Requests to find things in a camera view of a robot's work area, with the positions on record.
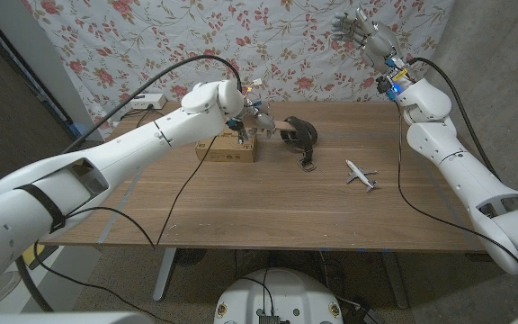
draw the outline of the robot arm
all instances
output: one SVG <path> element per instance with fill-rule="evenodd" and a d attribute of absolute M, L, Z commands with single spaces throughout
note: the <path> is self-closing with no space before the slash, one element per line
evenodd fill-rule
<path fill-rule="evenodd" d="M 507 248 L 518 258 L 518 192 L 501 183 L 457 140 L 449 117 L 451 100 L 426 79 L 417 80 L 389 27 L 372 22 L 361 9 L 350 18 L 338 13 L 332 21 L 334 40 L 353 41 L 382 76 L 377 89 L 403 108 L 410 125 L 407 142 L 431 160 L 467 209 L 473 228 Z M 509 274 L 518 262 L 486 239 L 489 255 Z"/>
<path fill-rule="evenodd" d="M 131 174 L 246 113 L 233 81 L 198 84 L 182 107 L 100 146 L 49 157 L 0 180 L 0 274 L 41 238 L 73 229 Z"/>

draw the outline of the wooden table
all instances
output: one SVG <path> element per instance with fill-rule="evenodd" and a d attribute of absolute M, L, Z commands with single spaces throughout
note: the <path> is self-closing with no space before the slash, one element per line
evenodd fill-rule
<path fill-rule="evenodd" d="M 176 109 L 168 103 L 163 113 Z M 185 187 L 165 227 L 167 247 L 154 299 L 160 300 L 175 248 L 287 248 L 382 251 L 397 304 L 406 306 L 390 251 L 484 251 L 471 234 L 431 220 L 405 204 L 397 189 L 398 114 L 392 103 L 272 103 L 277 120 L 297 116 L 317 129 L 317 169 L 297 165 L 301 154 L 279 134 L 259 138 L 253 164 L 204 162 Z M 146 120 L 159 117 L 151 113 Z M 124 119 L 111 135 L 136 127 Z M 467 213 L 435 166 L 403 138 L 401 185 L 407 199 L 432 215 L 471 228 Z M 379 189 L 345 181 L 350 159 L 379 172 Z M 156 241 L 171 204 L 199 160 L 194 143 L 132 176 L 104 204 L 133 217 Z M 77 228 L 48 241 L 59 245 L 147 245 L 128 220 L 97 211 Z"/>

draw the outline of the white wall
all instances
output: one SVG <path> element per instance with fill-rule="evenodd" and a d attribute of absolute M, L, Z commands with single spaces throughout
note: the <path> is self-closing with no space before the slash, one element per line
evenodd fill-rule
<path fill-rule="evenodd" d="M 518 190 L 518 1 L 457 1 L 433 61 L 457 87 L 501 180 Z M 427 78 L 452 98 L 436 72 Z M 470 142 L 456 104 L 453 109 Z"/>
<path fill-rule="evenodd" d="M 19 0 L 0 0 L 0 29 L 75 123 L 94 126 L 59 55 Z M 96 131 L 89 140 L 101 140 Z"/>

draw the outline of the toy airplane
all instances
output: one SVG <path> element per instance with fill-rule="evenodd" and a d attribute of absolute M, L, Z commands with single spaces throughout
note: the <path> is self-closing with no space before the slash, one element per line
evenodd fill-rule
<path fill-rule="evenodd" d="M 352 182 L 353 179 L 359 178 L 361 182 L 363 182 L 364 185 L 367 185 L 367 192 L 369 192 L 371 189 L 377 187 L 377 181 L 369 181 L 365 175 L 374 175 L 377 173 L 377 170 L 373 171 L 363 171 L 355 164 L 349 160 L 346 160 L 347 166 L 352 169 L 352 173 L 349 174 L 349 178 L 347 179 L 347 184 Z"/>

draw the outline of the floral curtain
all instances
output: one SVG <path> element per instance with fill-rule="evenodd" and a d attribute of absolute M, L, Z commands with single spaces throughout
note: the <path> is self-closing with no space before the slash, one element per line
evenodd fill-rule
<path fill-rule="evenodd" d="M 98 122 L 161 69 L 198 54 L 231 62 L 270 101 L 384 101 L 352 43 L 330 39 L 335 13 L 361 6 L 397 35 L 407 57 L 429 58 L 454 0 L 22 0 L 58 50 Z M 233 77 L 216 61 L 176 69 L 149 87 L 170 101 L 196 83 Z M 127 110 L 123 109 L 116 117 Z M 116 121 L 102 125 L 107 137 Z"/>

